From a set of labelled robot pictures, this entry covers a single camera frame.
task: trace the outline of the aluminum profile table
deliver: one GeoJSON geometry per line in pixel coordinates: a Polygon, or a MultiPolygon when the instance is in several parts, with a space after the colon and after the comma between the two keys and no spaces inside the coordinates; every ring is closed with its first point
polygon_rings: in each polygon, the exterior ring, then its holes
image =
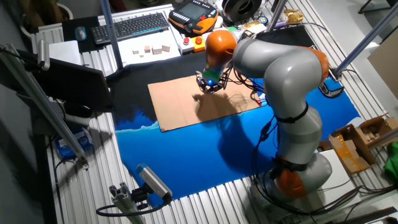
{"type": "MultiPolygon", "coordinates": [[[[268,18],[271,18],[272,2],[267,3],[262,10],[263,14],[268,18]]],[[[316,23],[327,29],[326,24],[320,19],[320,16],[308,0],[289,0],[285,7],[300,9],[305,16],[304,22],[316,23]]],[[[120,21],[156,12],[161,12],[168,16],[171,10],[172,6],[169,4],[113,14],[113,18],[115,21],[120,21]]],[[[99,16],[98,20],[101,25],[104,24],[103,16],[99,16]]],[[[305,28],[319,50],[326,53],[332,67],[336,67],[344,60],[346,54],[327,32],[311,25],[306,25],[305,28]]],[[[175,34],[176,42],[181,41],[182,37],[178,36],[176,30],[171,28],[171,31],[175,34]]],[[[44,39],[50,44],[63,42],[62,25],[54,24],[40,27],[39,32],[32,36],[33,46],[36,46],[40,39],[44,39]]],[[[107,45],[103,50],[82,53],[80,56],[82,64],[102,70],[105,76],[116,71],[116,62],[111,45],[107,45]]],[[[359,75],[353,72],[343,72],[341,84],[345,86],[345,91],[351,102],[364,119],[370,119],[385,113],[380,102],[359,75]]],[[[138,188],[136,181],[121,162],[111,114],[97,114],[90,121],[89,132],[93,138],[94,147],[86,152],[90,165],[88,170],[83,170],[79,162],[76,162],[76,164],[67,162],[61,164],[57,172],[54,173],[53,168],[60,160],[55,151],[51,150],[51,148],[47,149],[58,223],[63,223],[62,217],[65,223],[129,223],[127,218],[99,217],[95,213],[98,207],[112,204],[111,195],[108,191],[110,185],[125,182],[130,189],[138,188]],[[58,200],[57,196],[55,176],[57,176],[59,181],[60,200],[58,200]]],[[[379,150],[381,151],[376,157],[377,164],[353,178],[355,185],[366,185],[369,188],[378,189],[391,184],[381,177],[383,165],[387,160],[386,149],[376,148],[371,152],[375,156],[379,150]]],[[[249,198],[249,186],[250,180],[248,177],[228,182],[175,200],[171,203],[171,206],[164,207],[162,210],[143,217],[148,224],[272,223],[264,213],[252,204],[249,198]]],[[[393,191],[367,200],[357,206],[356,209],[395,193],[396,191],[393,191]]],[[[318,223],[326,223],[346,215],[349,209],[335,210],[314,218],[318,223]]],[[[312,223],[309,217],[298,217],[296,215],[285,217],[280,221],[281,223],[312,223]]]]}

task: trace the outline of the metal pole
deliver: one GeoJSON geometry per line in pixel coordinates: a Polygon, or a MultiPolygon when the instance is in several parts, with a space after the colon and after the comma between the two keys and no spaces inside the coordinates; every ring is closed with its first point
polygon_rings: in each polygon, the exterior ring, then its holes
{"type": "Polygon", "coordinates": [[[392,18],[398,14],[398,4],[395,4],[390,13],[373,28],[373,30],[356,46],[356,48],[336,68],[335,76],[340,78],[342,71],[365,49],[366,46],[388,25],[392,18]]]}
{"type": "Polygon", "coordinates": [[[388,132],[387,134],[380,136],[379,138],[371,141],[368,145],[368,149],[374,149],[375,147],[380,146],[383,143],[393,140],[394,138],[398,137],[398,128],[388,132]]]}
{"type": "MultiPolygon", "coordinates": [[[[17,50],[11,44],[7,44],[6,50],[14,54],[18,54],[17,50]]],[[[25,89],[27,94],[33,99],[44,116],[49,120],[59,135],[61,135],[61,137],[65,140],[70,149],[75,153],[77,158],[81,159],[81,162],[85,164],[87,162],[86,153],[81,148],[80,144],[65,122],[59,117],[57,112],[55,112],[36,79],[30,72],[25,70],[21,60],[7,53],[0,53],[0,60],[4,62],[7,68],[15,76],[17,81],[25,89]]]]}
{"type": "Polygon", "coordinates": [[[118,38],[116,37],[116,33],[114,31],[113,19],[112,19],[111,8],[109,7],[109,1],[101,0],[101,8],[105,17],[106,30],[108,31],[109,39],[111,40],[114,58],[116,59],[116,65],[118,66],[118,70],[121,70],[123,68],[123,63],[122,63],[122,58],[120,56],[118,38]]]}
{"type": "Polygon", "coordinates": [[[267,26],[267,32],[273,31],[275,29],[275,25],[278,22],[278,19],[280,15],[282,14],[284,7],[287,3],[287,0],[279,0],[278,5],[276,5],[276,10],[274,15],[271,18],[271,21],[269,22],[267,26]]]}

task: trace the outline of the blue mat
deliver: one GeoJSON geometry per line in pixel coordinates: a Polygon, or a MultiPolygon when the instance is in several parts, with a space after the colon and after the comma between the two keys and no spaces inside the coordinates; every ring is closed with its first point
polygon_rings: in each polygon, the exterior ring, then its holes
{"type": "MultiPolygon", "coordinates": [[[[346,93],[330,99],[315,89],[307,102],[322,118],[322,138],[359,116],[346,93]]],[[[157,122],[136,111],[133,122],[121,121],[115,129],[123,164],[138,184],[143,181],[136,166],[147,164],[178,199],[251,175],[252,151],[260,130],[272,117],[271,108],[263,106],[162,133],[157,122]]],[[[259,147],[259,166],[275,155],[276,140],[271,137],[259,147]]],[[[156,195],[151,195],[149,202],[155,206],[162,203],[156,195]]]]}

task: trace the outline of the keyboard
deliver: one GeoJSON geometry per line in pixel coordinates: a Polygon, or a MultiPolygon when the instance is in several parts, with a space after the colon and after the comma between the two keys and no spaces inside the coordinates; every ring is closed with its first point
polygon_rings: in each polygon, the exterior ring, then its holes
{"type": "MultiPolygon", "coordinates": [[[[140,35],[166,30],[169,27],[162,13],[156,13],[114,23],[116,37],[125,40],[140,35]]],[[[106,26],[91,28],[95,44],[110,43],[106,26]]]]}

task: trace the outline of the red button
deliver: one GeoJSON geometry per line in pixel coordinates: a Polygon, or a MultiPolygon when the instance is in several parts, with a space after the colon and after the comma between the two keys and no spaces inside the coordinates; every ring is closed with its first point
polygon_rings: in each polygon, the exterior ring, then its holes
{"type": "Polygon", "coordinates": [[[188,38],[188,37],[184,38],[184,44],[185,44],[185,45],[188,45],[188,44],[189,44],[189,38],[188,38]]]}
{"type": "Polygon", "coordinates": [[[197,37],[197,39],[195,40],[195,43],[197,45],[200,45],[201,44],[201,37],[197,37]]]}

